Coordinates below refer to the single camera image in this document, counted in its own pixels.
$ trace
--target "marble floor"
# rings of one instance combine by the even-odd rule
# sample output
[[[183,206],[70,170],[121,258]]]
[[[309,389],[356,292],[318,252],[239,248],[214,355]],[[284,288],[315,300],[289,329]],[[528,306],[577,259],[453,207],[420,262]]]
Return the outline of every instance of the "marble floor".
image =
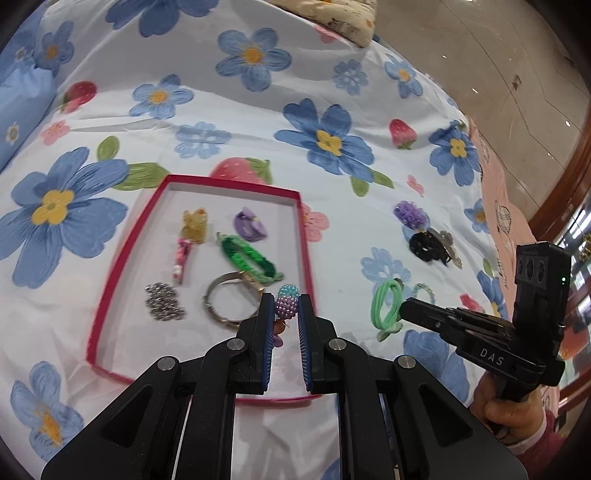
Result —
[[[563,174],[589,91],[525,0],[379,0],[376,33],[472,117],[530,219]]]

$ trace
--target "black scrunchie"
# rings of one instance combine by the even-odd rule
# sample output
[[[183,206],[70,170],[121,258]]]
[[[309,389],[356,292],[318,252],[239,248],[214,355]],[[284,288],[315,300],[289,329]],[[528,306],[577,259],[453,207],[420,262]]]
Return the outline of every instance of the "black scrunchie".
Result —
[[[449,253],[431,232],[415,233],[409,242],[410,250],[424,262],[441,260],[444,265],[451,260]]]

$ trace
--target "purple scrunchie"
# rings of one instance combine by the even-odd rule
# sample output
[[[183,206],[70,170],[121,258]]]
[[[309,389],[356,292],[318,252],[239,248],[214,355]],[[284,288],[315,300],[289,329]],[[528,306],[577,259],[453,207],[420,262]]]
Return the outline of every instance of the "purple scrunchie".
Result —
[[[396,218],[411,230],[422,228],[427,224],[427,214],[413,202],[403,200],[394,207]]]
[[[247,242],[258,242],[267,237],[267,229],[256,217],[255,212],[250,208],[244,207],[242,211],[234,217],[234,228],[236,233]]]

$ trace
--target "silver bolt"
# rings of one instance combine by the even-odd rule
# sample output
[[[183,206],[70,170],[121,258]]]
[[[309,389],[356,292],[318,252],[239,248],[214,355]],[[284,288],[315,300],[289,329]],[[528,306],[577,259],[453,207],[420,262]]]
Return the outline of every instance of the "silver bolt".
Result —
[[[177,364],[177,361],[171,356],[164,356],[158,360],[158,368],[160,370],[171,370]]]
[[[230,350],[242,350],[244,345],[246,344],[241,338],[230,338],[226,344]]]
[[[331,347],[333,350],[345,350],[345,347],[347,347],[347,342],[342,338],[333,338],[329,342],[329,347]]]
[[[402,368],[413,368],[416,364],[416,360],[410,355],[400,355],[398,357],[398,365]]]

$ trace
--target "floral bedsheet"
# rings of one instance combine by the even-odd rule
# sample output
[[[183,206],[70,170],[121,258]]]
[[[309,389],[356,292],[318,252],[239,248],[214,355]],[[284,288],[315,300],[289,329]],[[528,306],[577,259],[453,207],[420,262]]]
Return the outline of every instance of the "floral bedsheet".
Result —
[[[405,297],[507,315],[467,119],[399,54],[262,0],[60,0],[35,59],[59,94],[0,174],[0,433],[36,478],[125,387],[85,344],[130,210],[168,172],[299,190],[317,313],[470,402],[479,368],[405,322],[378,342],[369,320],[394,277]],[[410,252],[429,227],[461,262]],[[235,478],[338,478],[335,400],[241,405],[233,444]]]

